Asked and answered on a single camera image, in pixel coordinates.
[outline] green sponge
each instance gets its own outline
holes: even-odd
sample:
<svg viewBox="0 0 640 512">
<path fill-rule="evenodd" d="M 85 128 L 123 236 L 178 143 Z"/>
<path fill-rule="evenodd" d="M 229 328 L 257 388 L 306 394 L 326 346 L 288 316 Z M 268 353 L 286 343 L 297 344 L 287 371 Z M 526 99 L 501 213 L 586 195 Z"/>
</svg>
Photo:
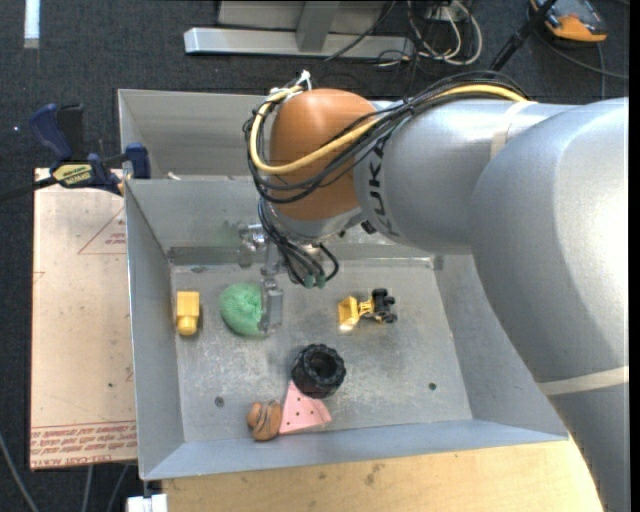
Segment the green sponge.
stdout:
<svg viewBox="0 0 640 512">
<path fill-rule="evenodd" d="M 262 291 L 254 283 L 236 283 L 220 294 L 220 313 L 229 328 L 243 336 L 262 334 L 258 322 L 262 317 Z"/>
</svg>

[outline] blue clamp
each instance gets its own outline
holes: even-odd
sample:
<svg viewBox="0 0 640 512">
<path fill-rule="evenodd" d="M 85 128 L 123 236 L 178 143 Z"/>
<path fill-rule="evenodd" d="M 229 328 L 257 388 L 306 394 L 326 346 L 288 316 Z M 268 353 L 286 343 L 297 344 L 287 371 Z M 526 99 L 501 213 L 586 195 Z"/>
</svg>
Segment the blue clamp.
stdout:
<svg viewBox="0 0 640 512">
<path fill-rule="evenodd" d="M 74 126 L 71 131 L 76 135 L 81 131 L 81 126 L 76 125 L 79 124 L 82 109 L 83 107 L 76 107 L 74 112 L 75 122 L 72 123 Z M 121 195 L 122 187 L 118 185 L 122 180 L 111 172 L 111 168 L 120 166 L 125 161 L 131 162 L 134 178 L 151 178 L 149 154 L 147 149 L 138 142 L 129 144 L 123 154 L 104 161 L 96 153 L 90 153 L 86 160 L 77 159 L 77 155 L 84 154 L 81 148 L 82 143 L 77 140 L 80 137 L 72 138 L 73 143 L 70 143 L 69 138 L 60 128 L 58 115 L 56 104 L 50 103 L 36 111 L 29 119 L 29 125 L 38 142 L 51 149 L 56 156 L 56 162 L 50 168 L 54 181 L 48 184 L 59 183 L 66 188 L 91 187 Z"/>
</svg>

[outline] pink foam piece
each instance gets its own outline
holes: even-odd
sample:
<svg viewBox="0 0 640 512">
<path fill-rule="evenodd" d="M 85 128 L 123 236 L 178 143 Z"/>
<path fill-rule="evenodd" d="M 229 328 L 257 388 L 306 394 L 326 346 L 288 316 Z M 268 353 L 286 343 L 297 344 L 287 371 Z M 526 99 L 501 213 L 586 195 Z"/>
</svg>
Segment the pink foam piece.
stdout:
<svg viewBox="0 0 640 512">
<path fill-rule="evenodd" d="M 330 422 L 331 414 L 322 400 L 308 397 L 290 381 L 282 408 L 280 433 L 298 432 Z"/>
</svg>

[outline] brown toy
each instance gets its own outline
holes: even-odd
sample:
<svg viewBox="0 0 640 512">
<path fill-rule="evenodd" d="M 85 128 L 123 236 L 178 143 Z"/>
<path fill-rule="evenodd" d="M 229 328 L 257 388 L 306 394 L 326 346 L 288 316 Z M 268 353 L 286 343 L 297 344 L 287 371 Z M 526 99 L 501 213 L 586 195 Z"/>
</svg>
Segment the brown toy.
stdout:
<svg viewBox="0 0 640 512">
<path fill-rule="evenodd" d="M 256 441 L 269 441 L 278 435 L 282 421 L 282 408 L 277 400 L 254 402 L 247 413 L 247 425 Z"/>
</svg>

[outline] wooden table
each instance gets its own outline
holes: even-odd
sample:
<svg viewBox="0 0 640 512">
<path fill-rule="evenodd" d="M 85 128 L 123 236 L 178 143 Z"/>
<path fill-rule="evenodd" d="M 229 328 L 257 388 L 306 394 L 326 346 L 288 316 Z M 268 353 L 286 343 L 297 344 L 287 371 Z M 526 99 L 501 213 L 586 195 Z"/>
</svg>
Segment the wooden table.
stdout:
<svg viewBox="0 0 640 512">
<path fill-rule="evenodd" d="M 572 440 L 162 484 L 171 512 L 602 511 Z"/>
</svg>

